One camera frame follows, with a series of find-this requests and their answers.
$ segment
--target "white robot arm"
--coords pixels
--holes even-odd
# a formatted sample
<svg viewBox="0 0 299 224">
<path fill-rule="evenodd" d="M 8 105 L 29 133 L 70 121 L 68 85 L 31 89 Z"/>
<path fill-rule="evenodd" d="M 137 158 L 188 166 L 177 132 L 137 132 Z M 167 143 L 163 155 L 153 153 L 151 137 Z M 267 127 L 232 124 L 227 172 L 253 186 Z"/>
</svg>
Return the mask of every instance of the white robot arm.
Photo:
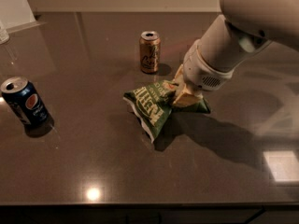
<svg viewBox="0 0 299 224">
<path fill-rule="evenodd" d="M 299 51 L 299 0 L 221 0 L 220 15 L 186 53 L 187 86 L 215 91 L 271 41 Z"/>
</svg>

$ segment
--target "aluminum can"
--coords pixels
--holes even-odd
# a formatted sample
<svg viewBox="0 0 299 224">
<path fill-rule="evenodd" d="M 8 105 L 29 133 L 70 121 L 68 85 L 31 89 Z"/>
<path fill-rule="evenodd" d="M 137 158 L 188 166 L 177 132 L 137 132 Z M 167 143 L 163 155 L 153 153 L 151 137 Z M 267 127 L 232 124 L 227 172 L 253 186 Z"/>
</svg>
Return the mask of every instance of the aluminum can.
<svg viewBox="0 0 299 224">
<path fill-rule="evenodd" d="M 12 77 L 1 85 L 2 97 L 25 126 L 41 125 L 49 116 L 36 88 L 25 77 Z"/>
<path fill-rule="evenodd" d="M 155 73 L 158 71 L 160 61 L 159 34 L 155 31 L 146 31 L 141 34 L 140 46 L 140 69 L 145 73 Z"/>
</svg>

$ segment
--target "pepsi can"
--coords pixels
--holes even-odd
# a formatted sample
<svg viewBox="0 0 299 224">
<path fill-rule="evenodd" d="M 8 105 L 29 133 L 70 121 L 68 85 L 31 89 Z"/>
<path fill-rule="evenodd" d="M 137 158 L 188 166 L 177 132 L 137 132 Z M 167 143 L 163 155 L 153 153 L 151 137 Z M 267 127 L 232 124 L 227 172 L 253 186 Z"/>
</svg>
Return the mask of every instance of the pepsi can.
<svg viewBox="0 0 299 224">
<path fill-rule="evenodd" d="M 1 85 L 2 97 L 25 125 L 41 125 L 49 116 L 34 85 L 25 77 L 12 77 Z"/>
</svg>

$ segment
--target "gray table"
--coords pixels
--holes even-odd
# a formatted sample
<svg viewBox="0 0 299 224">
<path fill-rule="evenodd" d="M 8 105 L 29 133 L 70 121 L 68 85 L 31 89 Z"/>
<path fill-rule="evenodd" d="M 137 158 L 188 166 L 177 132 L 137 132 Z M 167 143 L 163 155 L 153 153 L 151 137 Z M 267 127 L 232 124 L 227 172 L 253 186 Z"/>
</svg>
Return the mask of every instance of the gray table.
<svg viewBox="0 0 299 224">
<path fill-rule="evenodd" d="M 0 103 L 1 205 L 298 203 L 297 52 L 270 45 L 205 93 L 211 115 L 173 114 L 153 145 L 123 93 L 172 79 L 217 14 L 41 15 L 0 47 L 0 81 L 32 80 L 55 126 L 29 137 Z M 145 30 L 162 38 L 156 75 L 139 70 Z"/>
</svg>

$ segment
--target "green chip bag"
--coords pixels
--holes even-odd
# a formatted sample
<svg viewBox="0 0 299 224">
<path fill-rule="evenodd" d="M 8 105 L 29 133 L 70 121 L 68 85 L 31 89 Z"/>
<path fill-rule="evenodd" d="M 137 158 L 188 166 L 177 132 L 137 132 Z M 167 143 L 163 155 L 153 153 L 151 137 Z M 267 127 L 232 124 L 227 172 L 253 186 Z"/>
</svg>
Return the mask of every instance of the green chip bag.
<svg viewBox="0 0 299 224">
<path fill-rule="evenodd" d="M 163 80 L 128 91 L 123 96 L 140 118 L 141 126 L 149 135 L 151 143 L 158 137 L 172 112 L 169 102 L 175 93 L 176 84 Z"/>
</svg>

